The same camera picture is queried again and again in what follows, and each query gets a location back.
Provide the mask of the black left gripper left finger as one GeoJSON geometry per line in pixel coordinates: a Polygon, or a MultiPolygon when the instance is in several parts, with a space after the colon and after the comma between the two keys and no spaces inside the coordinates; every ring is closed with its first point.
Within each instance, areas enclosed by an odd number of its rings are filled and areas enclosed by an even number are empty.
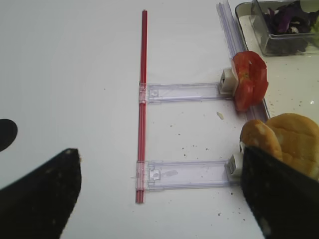
{"type": "Polygon", "coordinates": [[[58,239],[82,185],[80,155],[68,148],[0,191],[2,239],[58,239]]]}

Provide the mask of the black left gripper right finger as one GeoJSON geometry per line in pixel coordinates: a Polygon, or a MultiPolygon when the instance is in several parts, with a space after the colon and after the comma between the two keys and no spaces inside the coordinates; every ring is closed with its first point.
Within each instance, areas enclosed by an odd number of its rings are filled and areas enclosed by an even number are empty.
{"type": "Polygon", "coordinates": [[[253,146],[244,150],[241,188],[266,239],[319,237],[319,183],[253,146]]]}

